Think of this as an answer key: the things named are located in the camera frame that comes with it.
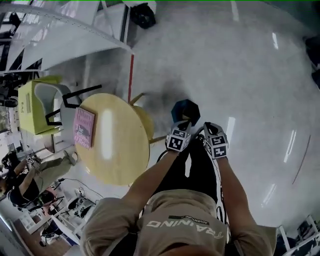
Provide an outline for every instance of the glossy floor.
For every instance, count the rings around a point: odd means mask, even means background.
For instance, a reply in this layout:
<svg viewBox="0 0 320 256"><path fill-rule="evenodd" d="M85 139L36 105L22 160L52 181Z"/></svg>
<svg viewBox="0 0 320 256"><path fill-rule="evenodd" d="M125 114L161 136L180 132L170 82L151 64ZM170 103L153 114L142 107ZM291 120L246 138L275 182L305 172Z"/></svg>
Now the glossy floor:
<svg viewBox="0 0 320 256"><path fill-rule="evenodd" d="M140 104L156 134L168 132L174 103L189 98L199 106L199 125L228 131L228 158L258 224L291 227L318 213L320 92L302 41L311 32L263 2L160 2L156 17L154 27L131 35L132 97L148 93ZM89 85L126 99L130 55L116 49L90 58ZM164 149L151 147L149 165ZM81 166L67 175L104 196L128 189L103 185Z"/></svg>

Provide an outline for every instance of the pink book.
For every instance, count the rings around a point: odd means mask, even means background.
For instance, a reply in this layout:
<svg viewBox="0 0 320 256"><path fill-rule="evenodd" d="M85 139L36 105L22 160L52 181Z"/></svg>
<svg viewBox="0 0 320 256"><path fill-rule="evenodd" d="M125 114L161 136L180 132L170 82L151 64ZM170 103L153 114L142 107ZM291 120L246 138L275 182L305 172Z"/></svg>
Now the pink book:
<svg viewBox="0 0 320 256"><path fill-rule="evenodd" d="M92 146L94 120L95 114L81 107L76 109L73 121L74 142L86 149L90 149Z"/></svg>

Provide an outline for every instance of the beige t-shirt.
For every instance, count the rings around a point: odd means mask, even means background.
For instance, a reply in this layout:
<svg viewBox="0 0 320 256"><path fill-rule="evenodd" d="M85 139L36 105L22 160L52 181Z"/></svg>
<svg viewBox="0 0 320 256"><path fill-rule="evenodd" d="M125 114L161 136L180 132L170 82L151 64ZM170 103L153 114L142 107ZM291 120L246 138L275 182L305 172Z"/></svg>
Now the beige t-shirt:
<svg viewBox="0 0 320 256"><path fill-rule="evenodd" d="M216 204L206 194L186 190L157 193L150 212L139 213L119 198L104 198L97 205L81 237L86 256L101 256L112 243L138 227L137 256L157 256L170 245L202 245L225 254L227 226L216 218ZM271 256L269 240L257 225L238 230L232 240L245 256Z"/></svg>

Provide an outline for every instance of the gloved hand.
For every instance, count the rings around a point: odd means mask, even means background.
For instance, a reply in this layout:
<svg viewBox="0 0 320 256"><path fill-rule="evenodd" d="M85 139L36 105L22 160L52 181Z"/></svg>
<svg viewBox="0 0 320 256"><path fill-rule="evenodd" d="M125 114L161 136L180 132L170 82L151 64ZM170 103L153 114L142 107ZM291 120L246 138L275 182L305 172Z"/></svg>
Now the gloved hand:
<svg viewBox="0 0 320 256"><path fill-rule="evenodd" d="M189 144L191 138L191 122L179 121L173 124L165 139L165 147L168 150L181 152Z"/></svg>
<svg viewBox="0 0 320 256"><path fill-rule="evenodd" d="M227 156L228 139L221 126L205 122L203 125L205 136L205 150L212 159L223 158Z"/></svg>

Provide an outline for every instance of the yellow table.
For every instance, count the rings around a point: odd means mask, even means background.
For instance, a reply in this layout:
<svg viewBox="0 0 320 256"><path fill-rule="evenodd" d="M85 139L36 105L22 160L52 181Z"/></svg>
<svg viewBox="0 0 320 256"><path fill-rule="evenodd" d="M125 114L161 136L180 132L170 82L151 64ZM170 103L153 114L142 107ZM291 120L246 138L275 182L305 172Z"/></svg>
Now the yellow table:
<svg viewBox="0 0 320 256"><path fill-rule="evenodd" d="M107 93L94 94L80 106L95 114L92 148L75 145L90 174L106 184L132 183L146 170L150 154L139 115L130 104Z"/></svg>
<svg viewBox="0 0 320 256"><path fill-rule="evenodd" d="M61 79L57 75L48 75L29 81L18 89L19 122L22 129L34 135L54 134L57 131L54 126L47 125L42 104L35 95L35 86L40 82L59 84Z"/></svg>

